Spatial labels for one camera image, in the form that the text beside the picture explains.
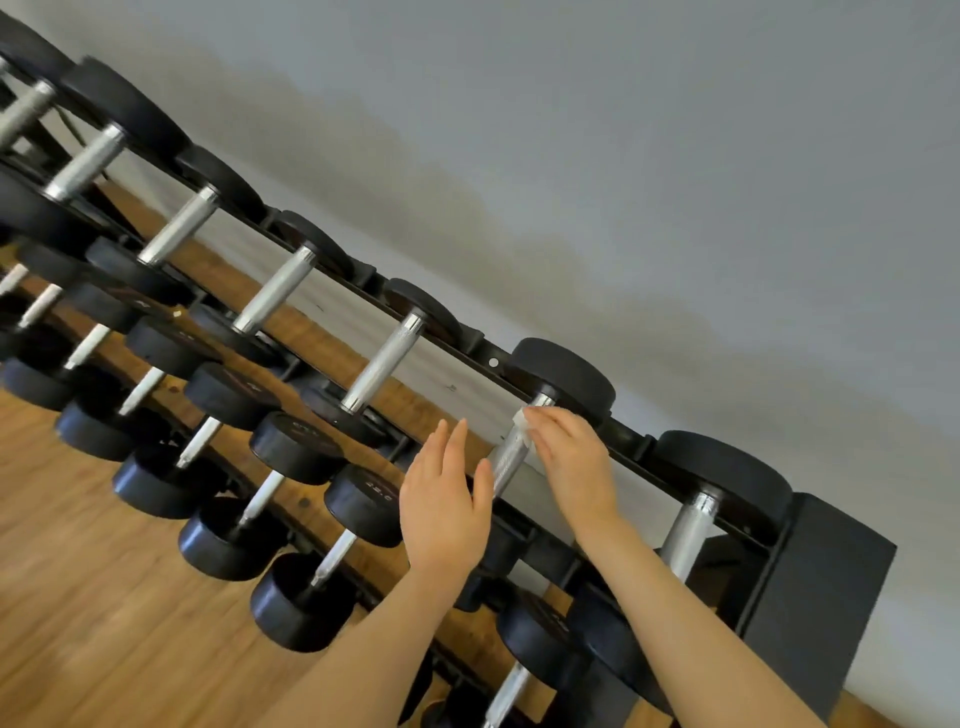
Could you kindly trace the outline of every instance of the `gray wall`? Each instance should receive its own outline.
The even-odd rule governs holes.
[[[497,343],[592,360],[635,428],[899,543],[850,688],[960,724],[960,5],[3,5]],[[671,506],[623,497],[656,543]]]

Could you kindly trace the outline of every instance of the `person's left hand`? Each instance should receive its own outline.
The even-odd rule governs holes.
[[[400,527],[410,571],[459,589],[480,563],[490,535],[493,471],[482,460],[473,496],[464,476],[467,421],[447,436],[441,420],[407,471],[400,488]]]

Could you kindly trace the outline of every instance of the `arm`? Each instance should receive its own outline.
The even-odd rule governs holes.
[[[400,489],[400,525],[410,570],[358,626],[257,724],[258,728],[392,728],[441,620],[453,606],[490,534],[493,474],[477,467],[473,497],[464,478],[467,422],[447,441],[441,421]]]
[[[552,407],[526,416],[561,511],[684,728],[824,728],[620,517],[610,457],[589,424]]]

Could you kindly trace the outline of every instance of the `dumbbell handle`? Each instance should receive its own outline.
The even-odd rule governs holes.
[[[163,230],[147,243],[136,257],[141,263],[157,266],[166,260],[190,235],[210,219],[217,209],[220,193],[208,184],[191,197]]]
[[[127,417],[127,415],[133,412],[134,409],[139,407],[140,404],[150,396],[150,393],[157,388],[165,376],[167,376],[167,373],[162,369],[151,367],[150,371],[130,390],[127,398],[123,400],[123,403],[120,405],[120,409],[117,410],[117,414],[120,415],[120,417]]]
[[[683,582],[693,570],[710,527],[716,520],[720,498],[720,493],[712,490],[696,493],[680,509],[660,547],[660,559]]]
[[[499,728],[500,723],[507,717],[510,709],[514,707],[516,699],[527,687],[530,677],[530,670],[520,663],[514,663],[510,674],[507,675],[506,680],[500,683],[500,689],[493,696],[493,700],[487,708],[483,728]]]
[[[30,271],[23,263],[14,265],[7,271],[7,274],[0,279],[0,296],[5,296],[14,291],[29,275]]]
[[[396,366],[403,357],[413,349],[420,332],[426,324],[426,317],[422,311],[414,309],[390,334],[380,350],[373,355],[370,363],[364,367],[360,376],[353,381],[352,386],[344,395],[340,406],[350,414],[356,414],[372,399],[383,383],[390,378]]]
[[[530,401],[531,407],[549,407],[556,403],[549,395],[538,394]],[[499,497],[510,484],[511,478],[520,469],[530,449],[523,441],[523,432],[514,425],[507,433],[506,439],[499,446],[491,458],[493,467],[493,497]]]
[[[40,79],[0,114],[0,152],[6,152],[21,133],[53,105],[57,89]]]
[[[55,203],[76,195],[103,172],[127,145],[127,133],[117,124],[107,124],[97,137],[71,159],[43,188]]]
[[[330,551],[326,553],[326,556],[324,556],[324,559],[314,572],[313,578],[310,580],[309,589],[320,589],[324,582],[330,578],[330,574],[343,562],[347,556],[347,552],[356,543],[356,540],[357,535],[350,530],[345,530],[340,534],[340,538],[330,547]]]
[[[316,260],[317,254],[306,246],[297,248],[237,314],[233,328],[240,333],[255,333],[313,270]]]
[[[253,494],[250,502],[247,503],[247,507],[244,508],[243,515],[237,523],[237,528],[245,527],[263,513],[267,508],[267,503],[273,499],[280,484],[286,479],[287,476],[283,473],[270,471],[266,479],[260,483],[260,487],[256,489],[256,493]]]
[[[83,364],[96,351],[97,347],[104,343],[112,329],[103,324],[97,324],[90,330],[83,341],[70,353],[67,360],[63,362],[63,369],[70,372]]]
[[[63,293],[63,289],[55,283],[51,283],[44,288],[43,292],[30,304],[30,307],[23,312],[23,316],[20,317],[16,327],[22,330],[39,321],[43,314],[53,308],[54,303],[60,299],[61,293]]]
[[[207,417],[204,422],[197,427],[197,431],[193,433],[190,442],[188,442],[180,452],[180,458],[177,460],[177,469],[185,470],[190,463],[196,460],[197,456],[200,455],[201,451],[223,426],[224,424],[219,420]]]

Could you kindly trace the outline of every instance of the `person's left arm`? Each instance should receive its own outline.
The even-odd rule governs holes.
[[[393,728],[446,612],[490,534],[493,476],[484,460],[473,497],[464,478],[467,422],[441,421],[400,489],[410,570],[359,625],[257,724],[258,728]]]

